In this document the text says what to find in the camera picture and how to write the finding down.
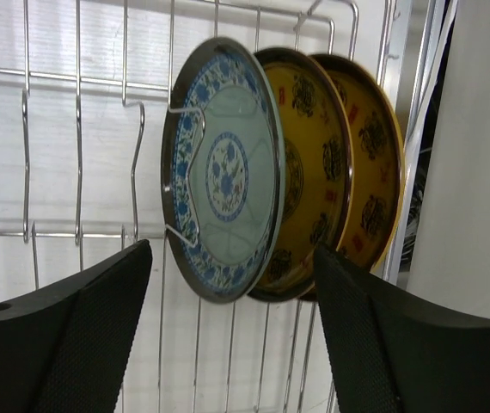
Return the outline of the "light blue patterned plate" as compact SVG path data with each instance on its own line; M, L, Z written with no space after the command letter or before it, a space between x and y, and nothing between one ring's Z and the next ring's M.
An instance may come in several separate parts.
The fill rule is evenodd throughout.
M182 66L162 133L161 192L187 284L215 304L248 294L283 219L285 142L266 73L238 41L205 40Z

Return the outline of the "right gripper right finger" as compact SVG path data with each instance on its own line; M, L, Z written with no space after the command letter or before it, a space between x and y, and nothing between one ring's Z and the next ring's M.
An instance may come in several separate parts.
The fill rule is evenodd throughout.
M321 246L314 275L342 412L490 412L490 319L408 293Z

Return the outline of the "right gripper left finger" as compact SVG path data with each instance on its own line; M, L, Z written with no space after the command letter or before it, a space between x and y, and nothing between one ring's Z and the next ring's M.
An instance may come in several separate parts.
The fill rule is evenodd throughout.
M0 302L0 412L113 412L152 261L141 240Z

